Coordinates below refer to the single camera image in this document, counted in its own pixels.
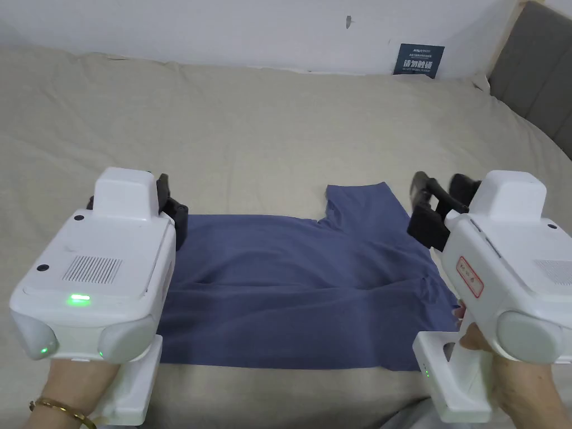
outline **speaker grille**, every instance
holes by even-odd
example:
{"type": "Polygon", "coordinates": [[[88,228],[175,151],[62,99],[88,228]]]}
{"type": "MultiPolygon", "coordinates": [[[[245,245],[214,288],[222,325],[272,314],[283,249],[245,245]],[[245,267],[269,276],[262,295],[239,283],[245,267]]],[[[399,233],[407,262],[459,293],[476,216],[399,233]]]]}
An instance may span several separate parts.
{"type": "Polygon", "coordinates": [[[123,260],[98,256],[76,256],[62,280],[84,283],[112,283],[123,260]]]}
{"type": "Polygon", "coordinates": [[[572,261],[536,259],[534,263],[554,283],[572,286],[572,261]]]}

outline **hand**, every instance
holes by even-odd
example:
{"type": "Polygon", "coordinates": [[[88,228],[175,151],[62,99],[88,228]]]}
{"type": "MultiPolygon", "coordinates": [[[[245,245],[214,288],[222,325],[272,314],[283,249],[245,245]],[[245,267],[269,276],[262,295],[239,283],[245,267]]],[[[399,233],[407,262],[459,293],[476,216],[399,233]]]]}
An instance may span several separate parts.
{"type": "MultiPolygon", "coordinates": [[[[51,361],[42,396],[89,416],[117,375],[119,365],[103,361],[51,361]]],[[[38,406],[24,429],[78,429],[81,422],[60,410],[38,406]]]]}
{"type": "MultiPolygon", "coordinates": [[[[466,307],[454,311],[459,319],[466,307]]],[[[460,342],[469,350],[491,352],[492,398],[508,414],[517,428],[570,428],[560,395],[554,385],[551,365],[517,362],[496,354],[479,327],[471,324],[460,342]]]]}
{"type": "Polygon", "coordinates": [[[119,367],[105,361],[54,359],[42,396],[90,415],[115,379],[119,367]]]}

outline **bed frame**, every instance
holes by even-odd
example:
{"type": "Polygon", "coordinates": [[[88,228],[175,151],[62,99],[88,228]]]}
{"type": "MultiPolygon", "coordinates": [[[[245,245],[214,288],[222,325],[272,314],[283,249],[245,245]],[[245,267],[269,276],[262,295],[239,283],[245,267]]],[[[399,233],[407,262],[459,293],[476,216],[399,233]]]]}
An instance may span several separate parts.
{"type": "Polygon", "coordinates": [[[539,127],[572,159],[572,20],[528,2],[489,81],[491,95],[539,127]]]}

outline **bed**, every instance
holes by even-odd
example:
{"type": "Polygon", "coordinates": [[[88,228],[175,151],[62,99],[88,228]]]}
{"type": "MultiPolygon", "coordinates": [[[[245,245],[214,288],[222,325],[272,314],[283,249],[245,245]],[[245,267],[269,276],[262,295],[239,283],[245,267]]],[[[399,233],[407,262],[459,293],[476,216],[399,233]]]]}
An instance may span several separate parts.
{"type": "MultiPolygon", "coordinates": [[[[327,184],[385,181],[410,210],[417,170],[443,183],[524,170],[548,187],[545,215],[572,232],[571,65],[572,23],[536,3],[499,57],[491,93],[483,77],[316,76],[2,48],[1,426],[25,419],[47,370],[17,344],[13,286],[107,166],[169,173],[192,213],[309,219],[323,216],[327,184]]],[[[555,371],[572,404],[569,368],[555,371]]],[[[419,373],[382,368],[161,365],[144,427],[376,427],[425,396],[419,373]]],[[[506,425],[499,415],[489,427],[506,425]]]]}

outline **white plastic casing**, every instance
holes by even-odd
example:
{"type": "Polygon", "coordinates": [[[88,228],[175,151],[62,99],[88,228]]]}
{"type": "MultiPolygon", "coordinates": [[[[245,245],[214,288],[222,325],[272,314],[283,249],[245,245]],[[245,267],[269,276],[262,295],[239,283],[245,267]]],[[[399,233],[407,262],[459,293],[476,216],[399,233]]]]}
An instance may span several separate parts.
{"type": "Polygon", "coordinates": [[[414,352],[445,422],[486,422],[490,355],[456,345],[475,321],[500,355],[535,363],[572,360],[572,239],[541,218],[546,188],[522,172],[493,171],[469,213],[450,212],[443,269],[467,306],[459,333],[420,332],[414,352]]]}
{"type": "Polygon", "coordinates": [[[93,210],[65,222],[11,296],[32,359],[134,361],[122,367],[113,403],[101,404],[113,414],[108,423],[145,418],[174,258],[174,222],[158,214],[153,175],[108,168],[96,182],[93,210]]]}

